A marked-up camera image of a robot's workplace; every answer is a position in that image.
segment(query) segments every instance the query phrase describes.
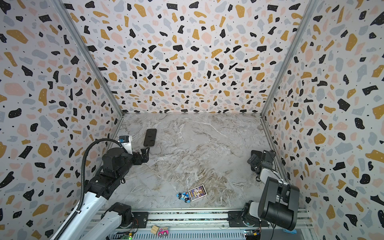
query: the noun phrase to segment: wire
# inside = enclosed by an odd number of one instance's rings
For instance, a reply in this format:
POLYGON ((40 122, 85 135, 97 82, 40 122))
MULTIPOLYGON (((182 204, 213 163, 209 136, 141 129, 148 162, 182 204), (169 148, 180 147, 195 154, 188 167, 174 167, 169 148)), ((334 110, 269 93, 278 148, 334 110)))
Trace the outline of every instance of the wire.
POLYGON ((132 227, 128 230, 128 231, 126 231, 126 232, 124 232, 124 233, 120 233, 120 234, 122 234, 119 238, 117 238, 117 239, 121 239, 123 236, 125 236, 128 232, 130 232, 131 230, 132 230, 132 228, 133 228, 133 226, 135 225, 134 223, 133 223, 133 221, 131 221, 131 223, 132 223, 132 227))
POLYGON ((272 230, 272 236, 271 236, 271 239, 270 240, 272 240, 272 238, 273 238, 273 233, 275 232, 275 228, 273 228, 273 230, 272 230))
POLYGON ((105 216, 105 214, 108 212, 108 209, 107 210, 105 210, 105 212, 101 215, 101 218, 100 219, 102 219, 104 216, 105 216))
POLYGON ((136 231, 134 232, 134 234, 137 233, 137 230, 139 229, 139 221, 136 218, 135 218, 135 220, 137 222, 137 228, 136 228, 136 231))
POLYGON ((81 195, 80 195, 80 199, 79 199, 79 202, 77 204, 77 208, 76 210, 74 210, 73 214, 68 218, 68 221, 65 221, 64 224, 63 224, 63 227, 60 228, 59 232, 57 233, 57 235, 55 236, 54 240, 58 240, 60 238, 60 236, 63 234, 63 232, 65 231, 65 229, 68 227, 68 225, 71 223, 71 221, 74 219, 74 217, 80 212, 80 209, 81 207, 83 206, 83 202, 84 202, 84 196, 85 196, 85 164, 87 162, 87 156, 88 156, 88 153, 89 151, 91 150, 91 148, 98 144, 99 142, 104 142, 104 141, 109 141, 109 142, 114 142, 116 143, 117 145, 119 145, 121 148, 124 149, 124 152, 127 152, 125 150, 125 148, 122 146, 121 143, 119 143, 118 141, 114 140, 114 139, 110 139, 110 138, 101 138, 101 139, 97 139, 95 140, 94 142, 92 142, 88 147, 87 149, 84 151, 84 156, 83 156, 83 160, 81 162, 81 195))
MULTIPOLYGON (((280 192, 280 196, 279 196, 279 205, 277 206, 277 216, 276 216, 276 221, 278 221, 278 217, 279 217, 280 201, 281 201, 281 192, 280 192)), ((272 228, 273 228, 273 230, 272 230, 272 236, 271 236, 271 239, 270 239, 270 240, 272 240, 272 238, 273 238, 273 233, 275 232, 276 224, 275 224, 274 227, 272 226, 272 228)))
POLYGON ((119 173, 119 177, 120 177, 120 183, 124 184, 125 183, 125 178, 123 178, 120 173, 119 173))
POLYGON ((262 233, 262 222, 260 221, 260 227, 256 230, 260 230, 260 234, 262 233))
POLYGON ((273 169, 273 170, 276 171, 276 162, 275 162, 275 158, 273 158, 273 163, 275 164, 275 169, 273 169))

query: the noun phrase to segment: marble floor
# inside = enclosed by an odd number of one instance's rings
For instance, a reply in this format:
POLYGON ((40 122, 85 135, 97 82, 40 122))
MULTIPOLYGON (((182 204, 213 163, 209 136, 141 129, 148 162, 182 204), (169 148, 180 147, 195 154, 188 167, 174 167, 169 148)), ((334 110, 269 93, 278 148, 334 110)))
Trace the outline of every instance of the marble floor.
POLYGON ((127 114, 118 136, 131 135, 139 151, 148 128, 157 129, 148 163, 132 166, 106 208, 243 207, 260 200, 264 184, 247 164, 252 149, 270 149, 258 114, 127 114), (201 184, 206 197, 176 197, 201 184))

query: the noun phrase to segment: mounting plate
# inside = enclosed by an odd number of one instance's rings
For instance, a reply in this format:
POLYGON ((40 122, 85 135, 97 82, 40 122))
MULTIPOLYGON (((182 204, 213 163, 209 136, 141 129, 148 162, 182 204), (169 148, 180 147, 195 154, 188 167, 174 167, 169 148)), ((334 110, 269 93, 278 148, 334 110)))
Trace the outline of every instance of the mounting plate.
MULTIPOLYGON (((229 222, 229 227, 247 227, 243 223, 243 219, 241 217, 241 211, 228 211, 228 222, 229 222)), ((259 221, 257 217, 253 217, 253 220, 255 222, 259 221)), ((262 227, 268 227, 269 224, 266 221, 262 221, 262 227)))
POLYGON ((132 229, 147 227, 148 212, 132 212, 132 214, 133 218, 137 219, 137 222, 133 221, 132 229))

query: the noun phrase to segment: terrazzo wallpaper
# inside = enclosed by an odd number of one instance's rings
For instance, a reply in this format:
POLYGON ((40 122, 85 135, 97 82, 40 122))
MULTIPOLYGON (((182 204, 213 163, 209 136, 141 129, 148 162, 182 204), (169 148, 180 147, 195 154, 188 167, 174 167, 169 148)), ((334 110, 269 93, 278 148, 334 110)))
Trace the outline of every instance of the terrazzo wallpaper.
POLYGON ((384 239, 383 24, 383 1, 319 1, 265 117, 319 239, 384 239))
POLYGON ((308 0, 65 0, 124 112, 258 112, 308 0))
POLYGON ((118 115, 51 2, 0 8, 0 239, 49 239, 77 203, 83 151, 118 115))

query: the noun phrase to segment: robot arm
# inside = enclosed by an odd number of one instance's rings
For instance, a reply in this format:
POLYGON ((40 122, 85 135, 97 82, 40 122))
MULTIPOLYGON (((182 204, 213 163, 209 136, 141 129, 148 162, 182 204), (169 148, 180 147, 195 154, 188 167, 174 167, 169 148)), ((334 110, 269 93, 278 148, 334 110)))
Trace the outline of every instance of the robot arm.
POLYGON ((296 226, 300 191, 284 182, 272 169, 274 157, 273 151, 252 151, 247 162, 265 187, 259 204, 246 203, 243 215, 258 217, 292 231, 296 226))
MULTIPOLYGON (((124 176, 130 168, 133 165, 148 162, 149 147, 142 149, 141 153, 132 152, 132 137, 120 136, 119 142, 123 148, 111 148, 102 156, 102 171, 96 174, 85 186, 84 201, 80 210, 77 211, 77 205, 51 240, 79 239, 100 207, 106 203, 120 183, 125 183, 124 176)), ((129 225, 131 220, 131 207, 116 203, 107 210, 99 225, 88 232, 87 238, 100 239, 99 236, 105 234, 106 237, 118 226, 129 225)))

